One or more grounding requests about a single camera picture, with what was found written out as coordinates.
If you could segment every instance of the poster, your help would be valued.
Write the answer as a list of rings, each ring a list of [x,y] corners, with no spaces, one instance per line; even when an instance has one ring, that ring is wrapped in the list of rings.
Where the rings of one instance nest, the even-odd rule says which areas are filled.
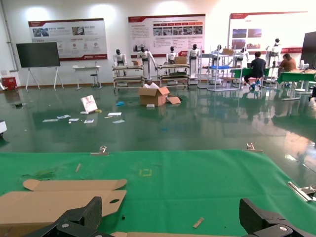
[[[307,17],[306,11],[232,13],[229,47],[239,50],[246,46],[250,54],[265,54],[279,38],[282,53],[301,53]]]
[[[61,61],[107,59],[104,19],[29,21],[32,42],[57,42]]]
[[[142,46],[154,57],[165,57],[171,46],[179,56],[186,56],[193,44],[204,50],[205,14],[132,16],[128,24],[132,57]]]

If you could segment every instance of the cardboard box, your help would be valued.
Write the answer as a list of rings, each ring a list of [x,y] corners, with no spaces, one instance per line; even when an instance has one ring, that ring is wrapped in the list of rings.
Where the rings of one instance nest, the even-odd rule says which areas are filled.
[[[166,103],[166,95],[169,93],[167,87],[161,87],[159,89],[151,88],[139,88],[138,94],[140,96],[141,105],[155,105],[161,106]]]
[[[187,57],[175,57],[175,64],[187,64]]]
[[[118,211],[126,180],[38,181],[27,180],[32,192],[10,192],[0,197],[0,236],[21,237],[54,223],[65,211],[102,198],[102,217]]]
[[[140,66],[140,62],[137,60],[132,60],[134,66]]]
[[[128,232],[128,233],[114,232],[111,235],[114,237],[224,237],[224,236],[166,234],[166,233],[141,233],[141,232]]]
[[[230,49],[230,48],[223,48],[223,54],[224,55],[233,55],[234,54],[234,50]]]

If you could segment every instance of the green tabletop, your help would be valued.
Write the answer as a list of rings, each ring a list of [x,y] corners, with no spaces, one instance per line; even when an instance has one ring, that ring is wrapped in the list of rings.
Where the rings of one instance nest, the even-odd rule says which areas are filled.
[[[283,215],[316,234],[316,203],[306,203],[287,186],[290,178],[266,155],[239,150],[0,154],[0,191],[24,190],[26,179],[127,179],[118,213],[99,230],[242,236],[240,198]],[[204,221],[193,228],[199,218]]]
[[[280,77],[277,79],[277,82],[280,84],[284,81],[300,81],[300,80],[315,81],[315,74],[284,72],[284,73],[281,73]]]
[[[241,72],[241,70],[234,70],[234,69],[231,70],[231,73],[235,73],[235,76],[234,76],[235,78],[240,78],[240,72]],[[251,73],[252,73],[252,68],[243,68],[242,69],[242,76],[243,77],[246,75],[249,75]],[[266,68],[264,73],[265,73],[265,76],[267,77],[269,75],[269,68]]]

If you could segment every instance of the cardboard sheet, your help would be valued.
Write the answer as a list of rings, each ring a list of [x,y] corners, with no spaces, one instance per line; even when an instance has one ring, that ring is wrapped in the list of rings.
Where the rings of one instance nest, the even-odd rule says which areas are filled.
[[[178,97],[168,97],[167,100],[173,105],[181,103],[181,101]]]
[[[23,182],[24,188],[31,191],[88,191],[88,190],[116,190],[127,183],[121,180],[60,180],[39,181],[28,179]]]
[[[114,237],[224,237],[207,235],[185,235],[185,234],[166,234],[166,233],[139,233],[139,232],[115,232],[111,234]]]
[[[54,223],[65,211],[86,206],[102,198],[102,216],[115,213],[126,191],[40,191],[10,192],[0,197],[0,226]]]

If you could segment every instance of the person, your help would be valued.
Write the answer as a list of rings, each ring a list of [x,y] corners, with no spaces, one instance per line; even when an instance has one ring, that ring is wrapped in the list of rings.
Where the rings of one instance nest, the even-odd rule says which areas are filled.
[[[283,61],[281,62],[280,66],[278,67],[277,75],[280,76],[283,72],[290,72],[296,69],[296,62],[295,59],[291,57],[288,53],[283,56]]]
[[[255,84],[251,84],[249,78],[261,78],[264,75],[264,69],[266,68],[266,61],[260,58],[261,52],[255,53],[255,59],[252,60],[250,67],[252,72],[244,77],[246,83],[250,85],[249,89],[254,89]]]

